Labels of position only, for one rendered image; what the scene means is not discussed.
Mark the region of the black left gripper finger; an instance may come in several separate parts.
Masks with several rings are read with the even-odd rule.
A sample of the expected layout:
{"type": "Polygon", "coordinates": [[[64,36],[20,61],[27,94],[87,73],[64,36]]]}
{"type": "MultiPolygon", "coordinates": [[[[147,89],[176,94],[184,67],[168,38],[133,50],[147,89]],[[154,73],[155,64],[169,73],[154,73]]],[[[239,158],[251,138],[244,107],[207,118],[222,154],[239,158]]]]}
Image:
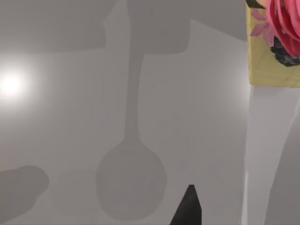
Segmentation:
{"type": "Polygon", "coordinates": [[[169,225],[202,225],[202,207],[194,185],[187,187],[169,225]]]}

